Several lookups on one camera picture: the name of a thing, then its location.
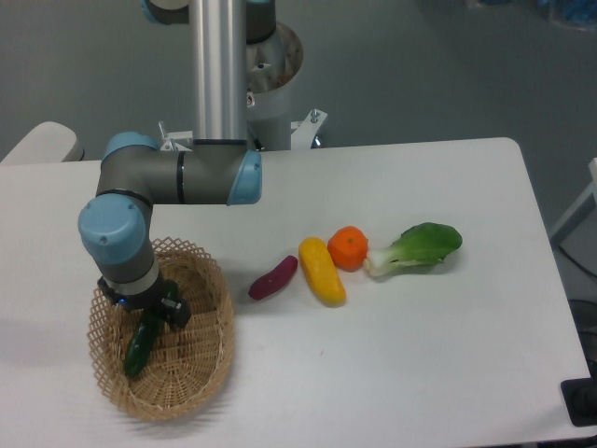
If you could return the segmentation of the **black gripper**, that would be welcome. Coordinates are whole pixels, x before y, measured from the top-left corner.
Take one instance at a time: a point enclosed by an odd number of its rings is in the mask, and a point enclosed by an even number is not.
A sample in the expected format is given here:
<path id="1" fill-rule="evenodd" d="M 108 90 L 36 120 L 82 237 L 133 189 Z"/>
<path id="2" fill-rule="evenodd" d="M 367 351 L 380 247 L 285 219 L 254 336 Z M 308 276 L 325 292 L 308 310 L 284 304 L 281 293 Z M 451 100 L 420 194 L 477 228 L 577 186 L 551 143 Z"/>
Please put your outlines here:
<path id="1" fill-rule="evenodd" d="M 168 324 L 171 329 L 184 329 L 190 320 L 190 307 L 185 299 L 163 298 L 163 277 L 159 275 L 146 290 L 125 294 L 116 292 L 102 276 L 97 287 L 112 306 L 120 306 L 127 313 L 135 310 L 148 310 L 158 319 Z"/>

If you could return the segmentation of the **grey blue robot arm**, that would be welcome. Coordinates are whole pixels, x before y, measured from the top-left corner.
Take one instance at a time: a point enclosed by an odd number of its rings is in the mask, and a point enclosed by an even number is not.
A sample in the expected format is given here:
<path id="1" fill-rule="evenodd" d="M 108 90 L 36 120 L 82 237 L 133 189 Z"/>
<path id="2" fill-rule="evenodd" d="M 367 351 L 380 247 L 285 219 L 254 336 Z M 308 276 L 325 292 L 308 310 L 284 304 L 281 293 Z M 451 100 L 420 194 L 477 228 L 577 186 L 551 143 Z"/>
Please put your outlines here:
<path id="1" fill-rule="evenodd" d="M 119 133 L 108 143 L 95 197 L 78 230 L 97 264 L 99 288 L 126 310 L 149 309 L 183 328 L 191 312 L 167 296 L 149 239 L 157 204 L 253 204 L 261 157 L 247 145 L 246 48 L 276 29 L 272 1 L 145 1 L 153 22 L 186 24 L 193 49 L 194 120 L 180 151 L 149 136 Z"/>

